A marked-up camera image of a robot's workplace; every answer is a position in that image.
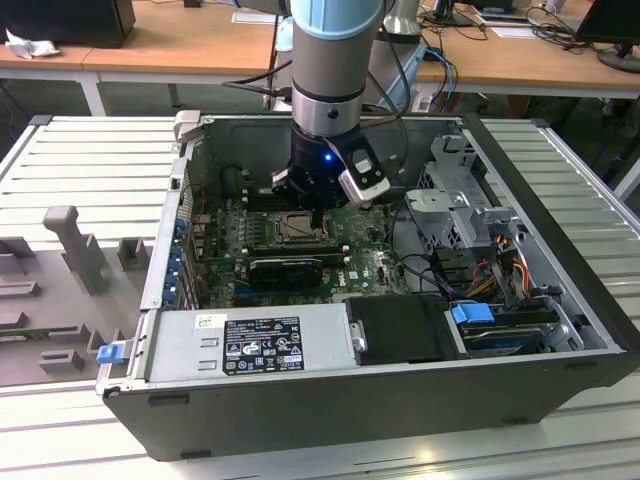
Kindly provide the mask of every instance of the black plastic cover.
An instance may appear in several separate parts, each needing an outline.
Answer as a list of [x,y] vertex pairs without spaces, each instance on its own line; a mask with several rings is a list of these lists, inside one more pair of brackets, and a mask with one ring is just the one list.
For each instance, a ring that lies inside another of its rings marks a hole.
[[346,300],[349,322],[364,327],[367,350],[358,365],[458,359],[444,311],[433,295],[385,295]]

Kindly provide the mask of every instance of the computer monitor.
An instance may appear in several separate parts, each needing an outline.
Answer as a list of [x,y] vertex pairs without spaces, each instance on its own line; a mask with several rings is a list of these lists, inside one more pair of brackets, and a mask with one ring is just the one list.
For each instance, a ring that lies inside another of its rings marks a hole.
[[474,25],[473,21],[468,17],[454,13],[454,3],[456,0],[436,0],[433,5],[433,10],[426,13],[424,18],[436,25],[442,25],[443,27],[471,27]]
[[600,52],[598,59],[611,68],[640,73],[640,58],[633,55],[633,46],[640,45],[640,0],[595,0],[576,40],[615,44],[615,51]]

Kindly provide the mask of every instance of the paper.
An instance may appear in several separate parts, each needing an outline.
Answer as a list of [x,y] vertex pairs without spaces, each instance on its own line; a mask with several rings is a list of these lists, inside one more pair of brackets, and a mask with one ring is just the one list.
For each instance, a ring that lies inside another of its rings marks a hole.
[[493,27],[491,30],[502,38],[538,38],[530,28]]
[[48,57],[60,53],[53,42],[48,40],[32,41],[13,35],[8,29],[6,32],[7,41],[4,42],[4,46],[19,57],[31,60],[33,57]]
[[276,16],[266,13],[236,12],[231,17],[231,21],[233,23],[258,23],[263,25],[273,25],[273,23],[276,21]]

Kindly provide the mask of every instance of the computer case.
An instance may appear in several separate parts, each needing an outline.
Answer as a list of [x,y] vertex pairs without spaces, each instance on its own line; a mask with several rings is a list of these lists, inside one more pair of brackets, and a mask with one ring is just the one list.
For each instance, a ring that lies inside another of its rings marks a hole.
[[0,38],[5,29],[30,40],[56,45],[119,48],[133,30],[131,0],[4,0]]

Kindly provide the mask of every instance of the warning label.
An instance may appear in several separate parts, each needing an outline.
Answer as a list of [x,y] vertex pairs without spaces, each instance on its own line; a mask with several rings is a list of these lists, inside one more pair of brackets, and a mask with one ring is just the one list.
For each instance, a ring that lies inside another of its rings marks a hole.
[[304,370],[300,318],[225,322],[222,366],[227,375]]

